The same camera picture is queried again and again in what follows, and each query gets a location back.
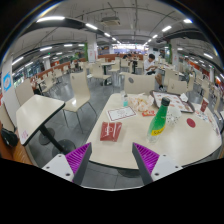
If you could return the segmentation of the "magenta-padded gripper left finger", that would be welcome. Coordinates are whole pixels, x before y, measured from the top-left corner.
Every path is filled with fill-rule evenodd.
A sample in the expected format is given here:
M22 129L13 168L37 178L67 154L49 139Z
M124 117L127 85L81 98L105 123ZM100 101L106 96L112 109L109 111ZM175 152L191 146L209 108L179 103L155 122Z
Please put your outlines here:
M43 167L43 170L80 185L91 153L92 145L87 143L66 155L57 154Z

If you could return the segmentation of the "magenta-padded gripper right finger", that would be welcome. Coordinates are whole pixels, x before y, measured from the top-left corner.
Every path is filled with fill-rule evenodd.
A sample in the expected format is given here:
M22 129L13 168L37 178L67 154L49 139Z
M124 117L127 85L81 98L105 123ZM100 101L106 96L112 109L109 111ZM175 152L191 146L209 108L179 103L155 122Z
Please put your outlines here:
M138 143L132 145L132 153L145 185L182 169L170 156L159 155Z

